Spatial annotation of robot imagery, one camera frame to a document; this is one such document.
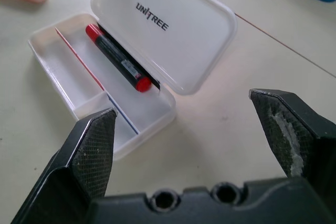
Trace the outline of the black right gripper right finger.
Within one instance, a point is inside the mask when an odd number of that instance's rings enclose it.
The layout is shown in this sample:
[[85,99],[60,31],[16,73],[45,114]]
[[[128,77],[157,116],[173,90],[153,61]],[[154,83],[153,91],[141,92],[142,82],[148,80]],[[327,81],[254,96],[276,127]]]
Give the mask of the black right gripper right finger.
[[249,90],[268,144],[288,177],[304,177],[325,200],[336,200],[336,124],[296,94]]

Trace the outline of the translucent white pencil case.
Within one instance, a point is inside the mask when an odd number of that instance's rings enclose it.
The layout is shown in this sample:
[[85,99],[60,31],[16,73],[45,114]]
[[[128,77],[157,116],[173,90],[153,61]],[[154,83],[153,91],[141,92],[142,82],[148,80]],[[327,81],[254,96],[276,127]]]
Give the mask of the translucent white pencil case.
[[[200,89],[237,21],[217,0],[91,0],[91,10],[34,32],[28,43],[75,120],[115,108],[119,160],[173,121],[174,95]],[[97,48],[85,31],[90,24],[150,74],[149,91],[133,88]]]

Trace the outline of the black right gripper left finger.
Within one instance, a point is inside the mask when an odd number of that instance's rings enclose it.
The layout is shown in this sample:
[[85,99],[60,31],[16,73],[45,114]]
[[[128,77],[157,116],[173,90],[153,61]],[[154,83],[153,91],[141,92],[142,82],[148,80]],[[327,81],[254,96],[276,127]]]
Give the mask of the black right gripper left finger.
[[74,125],[11,224],[83,224],[90,202],[106,193],[116,118],[110,108]]

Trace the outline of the red capped black marker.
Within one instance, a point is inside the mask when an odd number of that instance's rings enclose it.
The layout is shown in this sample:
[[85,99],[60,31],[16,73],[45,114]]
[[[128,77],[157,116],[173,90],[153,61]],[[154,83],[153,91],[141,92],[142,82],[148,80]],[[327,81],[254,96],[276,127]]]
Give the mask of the red capped black marker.
[[150,90],[152,86],[150,78],[136,67],[97,25],[89,24],[86,27],[86,34],[137,91],[143,93]]

